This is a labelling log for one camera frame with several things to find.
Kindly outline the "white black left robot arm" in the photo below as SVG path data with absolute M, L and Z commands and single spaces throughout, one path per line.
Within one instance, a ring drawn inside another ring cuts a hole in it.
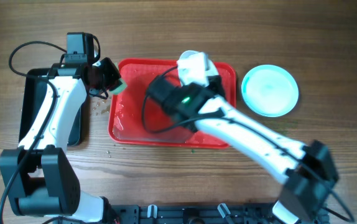
M 36 79 L 47 85 L 40 110 L 17 149 L 5 149 L 0 155 L 5 184 L 0 223 L 6 202 L 18 216 L 116 223 L 118 217 L 106 198 L 81 190 L 66 150 L 78 110 L 92 90 L 122 87 L 119 70 L 104 58 L 95 63 L 55 64 Z

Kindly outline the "green yellow scrub sponge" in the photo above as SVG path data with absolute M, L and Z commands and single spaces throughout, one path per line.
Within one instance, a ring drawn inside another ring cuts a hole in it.
M 113 95 L 118 95 L 122 91 L 124 91 L 127 87 L 126 82 L 122 79 L 119 78 L 118 80 L 115 81 L 113 85 L 109 88 L 109 92 Z

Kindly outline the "white plate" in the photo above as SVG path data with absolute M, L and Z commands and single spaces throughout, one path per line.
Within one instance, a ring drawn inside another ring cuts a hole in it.
M 204 87 L 220 76 L 214 63 L 204 52 L 187 50 L 177 60 L 178 77 L 182 86 L 195 83 Z
M 258 65 L 245 74 L 241 96 L 250 110 L 265 117 L 291 112 L 300 98 L 293 76 L 277 65 Z

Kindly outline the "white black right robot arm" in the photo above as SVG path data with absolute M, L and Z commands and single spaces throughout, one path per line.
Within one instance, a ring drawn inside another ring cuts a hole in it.
M 175 85 L 155 78 L 147 95 L 183 127 L 216 137 L 265 168 L 283 189 L 272 207 L 281 222 L 311 221 L 325 210 L 339 176 L 329 148 L 287 138 L 240 113 L 225 98 L 221 78 Z

